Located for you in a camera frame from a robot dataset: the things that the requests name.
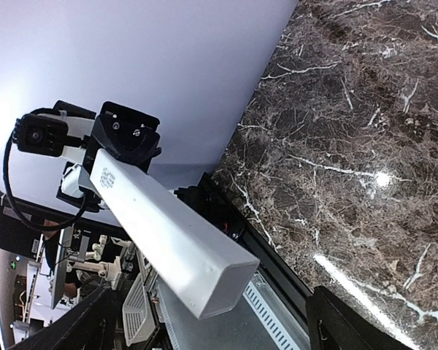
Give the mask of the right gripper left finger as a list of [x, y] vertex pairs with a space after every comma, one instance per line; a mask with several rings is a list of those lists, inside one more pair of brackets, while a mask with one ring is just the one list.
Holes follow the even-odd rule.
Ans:
[[12, 349], [111, 349], [112, 289], [100, 286], [50, 326]]

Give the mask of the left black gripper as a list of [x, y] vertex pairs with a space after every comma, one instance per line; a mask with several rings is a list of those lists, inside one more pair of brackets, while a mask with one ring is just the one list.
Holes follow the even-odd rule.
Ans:
[[147, 172], [153, 158], [161, 154], [160, 120], [135, 109], [113, 102], [103, 103], [96, 116], [83, 160], [91, 173], [96, 153], [105, 149], [114, 159]]

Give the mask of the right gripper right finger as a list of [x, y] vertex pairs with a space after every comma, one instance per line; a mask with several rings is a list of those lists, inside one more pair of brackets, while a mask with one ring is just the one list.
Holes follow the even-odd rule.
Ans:
[[312, 349], [408, 350], [402, 342], [378, 330], [329, 289], [318, 286], [306, 302]]

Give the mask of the white remote control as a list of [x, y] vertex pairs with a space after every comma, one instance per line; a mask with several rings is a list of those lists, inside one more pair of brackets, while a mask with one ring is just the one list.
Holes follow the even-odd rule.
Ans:
[[90, 180], [162, 280], [197, 318], [232, 310], [260, 261], [136, 166], [96, 153]]

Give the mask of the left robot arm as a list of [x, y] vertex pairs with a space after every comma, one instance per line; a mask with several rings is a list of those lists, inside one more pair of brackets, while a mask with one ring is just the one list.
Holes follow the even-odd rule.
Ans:
[[87, 199], [86, 211], [98, 213], [103, 200], [94, 189], [90, 175], [99, 149], [105, 149], [119, 162], [147, 173], [151, 160], [161, 154], [157, 128], [160, 120], [144, 112], [106, 101], [99, 114], [73, 104], [57, 101], [54, 108], [71, 117], [94, 121], [91, 134], [84, 136], [85, 154], [81, 164], [69, 161], [65, 165], [56, 198], [79, 208]]

